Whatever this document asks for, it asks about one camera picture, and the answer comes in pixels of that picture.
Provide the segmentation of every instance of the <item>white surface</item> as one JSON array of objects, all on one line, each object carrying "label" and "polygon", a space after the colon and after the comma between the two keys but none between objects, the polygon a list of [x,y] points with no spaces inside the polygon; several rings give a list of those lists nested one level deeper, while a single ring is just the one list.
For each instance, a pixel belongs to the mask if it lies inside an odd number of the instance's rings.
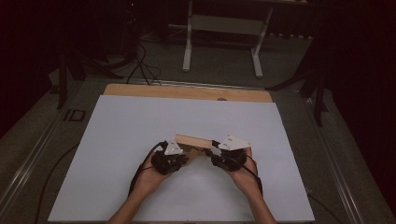
[{"label": "white surface", "polygon": [[[276,220],[314,220],[275,104],[101,96],[49,221],[108,220],[149,150],[177,133],[249,141]],[[252,215],[231,178],[209,158],[196,158],[168,178],[134,220],[230,222]]]}]

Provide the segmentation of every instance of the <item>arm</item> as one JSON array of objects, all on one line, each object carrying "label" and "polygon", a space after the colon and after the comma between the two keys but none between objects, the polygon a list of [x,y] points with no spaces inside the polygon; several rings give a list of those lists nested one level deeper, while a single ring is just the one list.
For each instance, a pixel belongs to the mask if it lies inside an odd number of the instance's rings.
[{"label": "arm", "polygon": [[[251,156],[251,148],[245,149],[247,155]],[[257,174],[254,161],[247,158],[245,166]],[[240,169],[234,172],[227,172],[233,179],[235,185],[245,194],[247,201],[250,205],[251,212],[254,216],[256,223],[260,224],[274,224],[276,223],[271,211],[265,203],[262,194],[260,193],[259,186],[257,185],[255,177],[245,169]]]},{"label": "arm", "polygon": [[129,224],[147,197],[155,192],[169,175],[161,175],[152,167],[150,155],[136,180],[134,190],[120,209],[107,222],[108,224]]}]

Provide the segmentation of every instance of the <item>dark background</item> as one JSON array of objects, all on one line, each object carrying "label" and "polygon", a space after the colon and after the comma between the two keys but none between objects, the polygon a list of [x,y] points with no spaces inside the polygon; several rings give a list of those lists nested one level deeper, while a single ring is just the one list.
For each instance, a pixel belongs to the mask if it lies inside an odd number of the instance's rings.
[{"label": "dark background", "polygon": [[[140,19],[163,38],[167,23],[186,22],[187,1],[145,3]],[[396,214],[396,1],[350,0],[338,6],[328,17],[321,9],[278,6],[269,32],[315,36],[304,57],[312,66],[323,52],[333,52],[327,87]],[[50,89],[47,75],[58,67],[59,45],[72,43],[102,60],[106,52],[122,53],[124,7],[124,1],[103,0],[0,3],[0,137]],[[250,10],[224,7],[219,13],[251,16]]]}]

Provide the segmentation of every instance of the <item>gray carpet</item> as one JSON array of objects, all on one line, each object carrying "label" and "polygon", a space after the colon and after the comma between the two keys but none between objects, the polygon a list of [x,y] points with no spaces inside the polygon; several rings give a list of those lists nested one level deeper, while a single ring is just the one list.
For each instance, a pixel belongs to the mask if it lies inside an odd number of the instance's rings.
[{"label": "gray carpet", "polygon": [[[184,73],[181,65],[184,46],[143,42],[147,49],[145,63],[161,68],[160,81],[216,84],[234,87],[263,89],[291,77],[304,51],[308,40],[271,37],[265,39],[261,52],[263,79],[254,77],[249,49],[219,49],[208,46],[193,46],[191,71]],[[118,74],[129,76],[135,64],[124,68]],[[133,83],[141,82],[140,72],[134,74]],[[90,73],[82,84],[76,98],[68,108],[86,110],[87,117],[82,122],[61,121],[46,147],[45,153],[32,172],[20,196],[10,208],[4,223],[32,223],[38,204],[39,193],[52,165],[74,144],[81,139],[89,117],[100,94],[109,80]],[[323,142],[318,134],[307,103],[294,90],[271,92],[285,125],[290,145],[300,169],[304,185],[311,194],[332,210],[343,223],[349,223],[346,209],[340,198],[338,188],[332,178],[331,167],[327,160]],[[385,201],[379,193],[353,138],[336,106],[331,93],[326,92],[325,104],[329,112],[323,113],[324,127],[319,129],[329,142],[334,155],[345,175],[346,182],[364,217],[365,223],[396,223]],[[35,139],[57,115],[56,96],[47,94],[5,137],[0,140],[1,158],[7,158],[0,166],[1,190],[5,189],[13,174],[34,146]],[[63,183],[74,152],[68,154],[49,180],[38,223],[47,223],[50,209]],[[337,223],[336,220],[315,201],[310,201],[316,218],[315,223]]]}]

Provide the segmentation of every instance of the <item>person's right hand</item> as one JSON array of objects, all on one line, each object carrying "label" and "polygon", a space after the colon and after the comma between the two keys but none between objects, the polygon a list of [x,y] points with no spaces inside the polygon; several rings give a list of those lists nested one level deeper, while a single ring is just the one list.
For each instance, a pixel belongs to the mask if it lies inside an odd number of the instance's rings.
[{"label": "person's right hand", "polygon": [[[251,155],[251,148],[245,148],[245,153],[248,155],[247,161],[245,162],[245,166],[253,172],[255,175],[257,175],[257,168],[255,161],[252,158]],[[226,171],[227,174],[230,175],[230,177],[233,179],[233,182],[235,185],[246,195],[248,192],[253,192],[253,191],[260,191],[259,185],[257,184],[256,177],[253,176],[251,173],[249,173],[247,170],[244,168],[241,168],[237,171],[229,172]]]}]

